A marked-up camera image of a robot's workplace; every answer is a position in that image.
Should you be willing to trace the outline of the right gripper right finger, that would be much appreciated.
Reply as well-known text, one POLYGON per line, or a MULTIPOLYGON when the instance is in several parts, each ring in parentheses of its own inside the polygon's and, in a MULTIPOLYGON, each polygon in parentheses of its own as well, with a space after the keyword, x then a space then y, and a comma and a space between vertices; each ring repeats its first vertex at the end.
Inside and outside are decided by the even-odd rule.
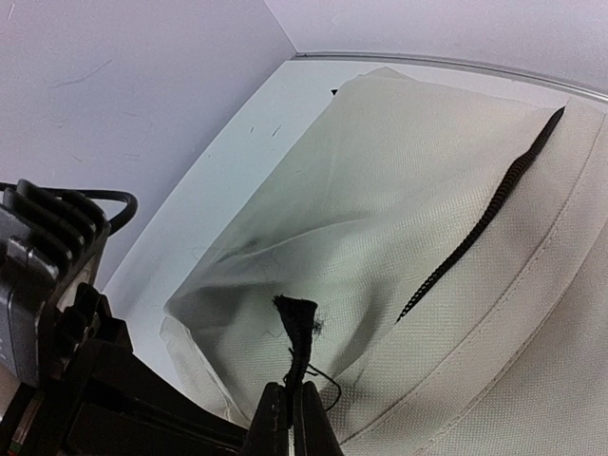
POLYGON ((295 455, 343 455, 313 382, 306 382, 295 390, 293 425, 295 455))

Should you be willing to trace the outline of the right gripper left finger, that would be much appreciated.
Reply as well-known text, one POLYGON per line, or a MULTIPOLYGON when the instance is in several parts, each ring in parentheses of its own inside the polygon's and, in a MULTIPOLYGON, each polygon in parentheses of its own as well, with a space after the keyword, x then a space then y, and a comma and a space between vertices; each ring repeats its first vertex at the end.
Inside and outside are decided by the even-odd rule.
POLYGON ((278 383, 268 383, 240 449, 243 456, 287 456, 293 401, 278 383))

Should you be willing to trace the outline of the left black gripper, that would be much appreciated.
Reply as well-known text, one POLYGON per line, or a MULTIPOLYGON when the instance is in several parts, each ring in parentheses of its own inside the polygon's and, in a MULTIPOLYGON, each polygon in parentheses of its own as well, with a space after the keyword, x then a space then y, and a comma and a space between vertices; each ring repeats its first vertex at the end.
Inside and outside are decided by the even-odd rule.
POLYGON ((244 430, 148 368, 95 288, 136 197, 27 180, 1 195, 2 453, 238 454, 244 430))

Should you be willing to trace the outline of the cream canvas backpack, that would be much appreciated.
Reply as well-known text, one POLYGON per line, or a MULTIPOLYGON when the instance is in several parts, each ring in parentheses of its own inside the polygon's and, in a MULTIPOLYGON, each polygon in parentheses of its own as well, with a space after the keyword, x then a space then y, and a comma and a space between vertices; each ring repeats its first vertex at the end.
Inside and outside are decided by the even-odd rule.
POLYGON ((165 306, 182 386, 236 423, 317 304, 347 455, 607 451, 607 116, 380 68, 343 84, 165 306))

